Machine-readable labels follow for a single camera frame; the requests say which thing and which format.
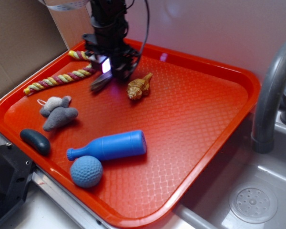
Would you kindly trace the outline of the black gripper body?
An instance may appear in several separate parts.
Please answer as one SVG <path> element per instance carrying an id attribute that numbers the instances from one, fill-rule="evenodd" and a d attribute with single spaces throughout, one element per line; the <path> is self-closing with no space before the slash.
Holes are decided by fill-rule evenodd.
<path id="1" fill-rule="evenodd" d="M 138 64 L 140 53 L 124 42 L 128 24 L 94 27 L 94 33 L 82 36 L 85 40 L 86 55 L 103 55 L 110 59 L 111 68 L 123 63 L 131 63 L 133 69 Z"/>

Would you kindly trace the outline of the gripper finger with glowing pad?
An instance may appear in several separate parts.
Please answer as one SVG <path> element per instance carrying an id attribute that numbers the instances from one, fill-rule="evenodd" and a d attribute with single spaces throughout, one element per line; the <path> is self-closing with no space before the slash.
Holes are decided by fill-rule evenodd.
<path id="1" fill-rule="evenodd" d="M 103 55 L 92 55 L 90 61 L 93 69 L 106 73 L 111 70 L 110 59 Z"/>
<path id="2" fill-rule="evenodd" d="M 112 75 L 118 80 L 127 80 L 133 73 L 133 65 L 131 63 L 123 63 L 119 66 L 113 66 Z"/>

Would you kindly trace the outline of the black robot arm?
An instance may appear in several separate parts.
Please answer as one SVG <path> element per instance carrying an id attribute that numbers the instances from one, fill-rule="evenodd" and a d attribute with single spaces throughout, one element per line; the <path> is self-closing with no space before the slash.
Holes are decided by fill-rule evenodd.
<path id="1" fill-rule="evenodd" d="M 123 0 L 91 0 L 93 34 L 84 34 L 86 54 L 94 65 L 109 59 L 113 77 L 127 80 L 134 72 L 140 53 L 124 42 L 128 33 Z"/>

